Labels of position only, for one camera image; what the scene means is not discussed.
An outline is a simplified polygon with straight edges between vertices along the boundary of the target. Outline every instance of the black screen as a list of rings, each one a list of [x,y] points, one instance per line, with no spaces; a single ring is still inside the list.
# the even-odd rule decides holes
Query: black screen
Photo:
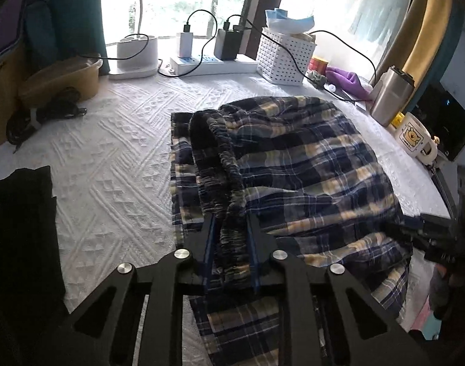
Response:
[[[453,161],[465,145],[465,109],[437,83],[427,87],[411,113],[439,137],[438,149]]]

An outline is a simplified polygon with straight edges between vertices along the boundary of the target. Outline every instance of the power strip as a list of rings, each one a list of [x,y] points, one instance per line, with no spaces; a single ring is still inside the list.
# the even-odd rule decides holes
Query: power strip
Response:
[[[181,75],[197,67],[200,62],[200,57],[185,57],[180,58],[172,56],[170,58],[170,74]],[[256,73],[258,63],[246,55],[238,55],[236,60],[219,60],[215,56],[206,56],[202,60],[202,64],[190,73],[192,75],[207,75],[207,74],[234,74],[234,73]]]

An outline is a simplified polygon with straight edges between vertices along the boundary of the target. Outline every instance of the silver bolt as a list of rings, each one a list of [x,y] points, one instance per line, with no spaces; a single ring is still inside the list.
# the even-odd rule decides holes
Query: silver bolt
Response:
[[[128,272],[131,272],[131,270],[132,270],[131,263],[122,263],[117,267],[117,271],[119,271],[121,274],[126,274]]]
[[[277,260],[285,260],[288,254],[284,250],[276,250],[273,252],[273,258]]]
[[[188,251],[187,249],[175,250],[175,257],[177,259],[186,259],[188,256],[190,256],[190,251]]]
[[[331,264],[329,269],[331,270],[333,274],[336,274],[336,275],[344,274],[344,271],[346,271],[346,269],[344,268],[344,265],[339,264],[339,263]]]

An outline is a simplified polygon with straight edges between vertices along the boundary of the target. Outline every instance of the woven plastic basket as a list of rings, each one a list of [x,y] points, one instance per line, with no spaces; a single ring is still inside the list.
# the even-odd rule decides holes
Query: woven plastic basket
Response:
[[[300,70],[305,74],[316,45],[313,42],[289,37],[263,28],[263,33],[286,47],[295,57]],[[301,85],[304,77],[295,68],[292,57],[280,46],[261,36],[258,55],[258,72],[273,84]]]

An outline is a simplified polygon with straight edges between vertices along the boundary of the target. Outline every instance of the textured tablecloth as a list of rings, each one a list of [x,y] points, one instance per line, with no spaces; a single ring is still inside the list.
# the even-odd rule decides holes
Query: textured tablecloth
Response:
[[[51,166],[66,304],[72,311],[123,261],[155,263],[174,247],[171,228],[170,114],[217,108],[259,95],[311,95],[333,99],[310,85],[276,86],[256,74],[151,77],[111,82],[82,103],[81,119],[44,125],[17,153],[0,146],[0,179],[20,167]],[[405,214],[448,216],[429,174],[383,127],[355,106],[335,101],[374,150]],[[404,328],[424,305],[432,266],[416,252]],[[184,301],[183,360],[205,364],[188,301]]]

